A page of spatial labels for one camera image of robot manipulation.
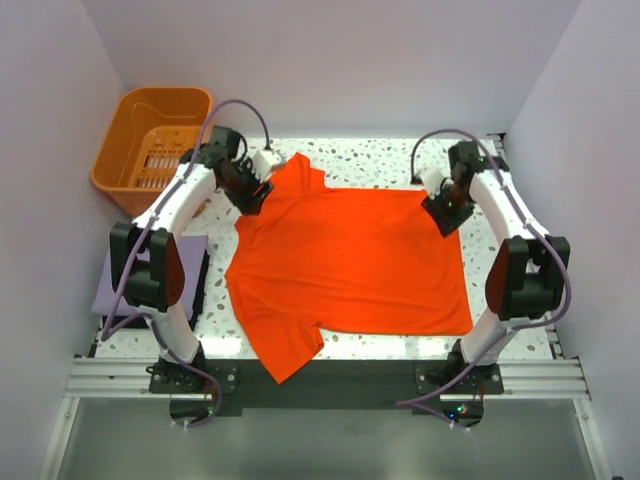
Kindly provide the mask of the orange t shirt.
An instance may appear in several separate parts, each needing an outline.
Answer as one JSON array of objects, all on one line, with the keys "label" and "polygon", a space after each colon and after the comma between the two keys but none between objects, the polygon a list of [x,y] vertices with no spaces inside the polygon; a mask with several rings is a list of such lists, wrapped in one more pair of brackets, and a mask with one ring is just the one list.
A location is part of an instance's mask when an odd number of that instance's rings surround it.
[{"label": "orange t shirt", "polygon": [[272,183],[261,212],[236,222],[226,282],[235,317],[275,381],[313,359],[327,330],[471,330],[460,240],[440,234],[420,192],[331,188],[302,154]]}]

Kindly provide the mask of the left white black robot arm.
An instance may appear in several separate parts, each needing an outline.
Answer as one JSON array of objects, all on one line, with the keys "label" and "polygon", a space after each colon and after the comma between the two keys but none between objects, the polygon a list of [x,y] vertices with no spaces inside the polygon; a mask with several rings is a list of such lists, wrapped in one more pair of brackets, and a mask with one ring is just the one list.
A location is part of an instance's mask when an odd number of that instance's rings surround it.
[{"label": "left white black robot arm", "polygon": [[110,232],[114,300],[126,301],[134,309],[129,318],[149,327],[159,358],[147,371],[153,383],[172,393],[220,390],[207,373],[203,347],[182,302],[186,275],[178,243],[190,219],[216,190],[241,214],[260,212],[273,189],[272,174],[286,162],[271,147],[240,155],[245,143],[239,132],[215,128],[209,141],[198,142],[183,155],[169,184],[143,214]]}]

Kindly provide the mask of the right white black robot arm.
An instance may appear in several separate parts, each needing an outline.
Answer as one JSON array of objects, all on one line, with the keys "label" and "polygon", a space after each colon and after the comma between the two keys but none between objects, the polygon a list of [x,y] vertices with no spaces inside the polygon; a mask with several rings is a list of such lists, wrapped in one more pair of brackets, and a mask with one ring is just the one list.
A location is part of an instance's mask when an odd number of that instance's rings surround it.
[{"label": "right white black robot arm", "polygon": [[413,171],[424,210],[449,237],[481,210],[499,249],[485,281],[486,308],[458,340],[443,368],[430,374],[440,393],[469,392],[496,365],[520,331],[557,322],[568,310],[571,247],[544,228],[516,190],[509,167],[480,143],[459,141],[448,151],[450,173]]}]

